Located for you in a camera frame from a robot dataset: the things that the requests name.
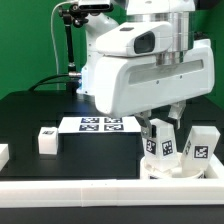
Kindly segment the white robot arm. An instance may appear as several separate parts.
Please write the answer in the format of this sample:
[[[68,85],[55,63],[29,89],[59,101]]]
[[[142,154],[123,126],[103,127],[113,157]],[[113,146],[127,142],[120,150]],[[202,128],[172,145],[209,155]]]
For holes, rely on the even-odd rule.
[[[152,136],[150,112],[171,107],[180,119],[189,98],[212,91],[214,57],[208,39],[196,40],[191,28],[195,0],[126,0],[128,20],[109,21],[101,12],[117,0],[80,0],[89,13],[83,88],[101,113],[134,115],[142,134]]]

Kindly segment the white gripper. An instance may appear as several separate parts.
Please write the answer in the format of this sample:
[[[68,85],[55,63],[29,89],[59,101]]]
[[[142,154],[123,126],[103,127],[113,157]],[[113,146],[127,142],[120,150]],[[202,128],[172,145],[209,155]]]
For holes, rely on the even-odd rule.
[[[183,100],[211,92],[214,82],[214,57],[208,39],[195,41],[184,60],[172,65],[158,65],[153,56],[104,56],[95,68],[95,105],[109,117],[135,114],[142,137],[149,139],[153,128],[147,110],[172,104],[168,119],[179,129],[186,108]]]

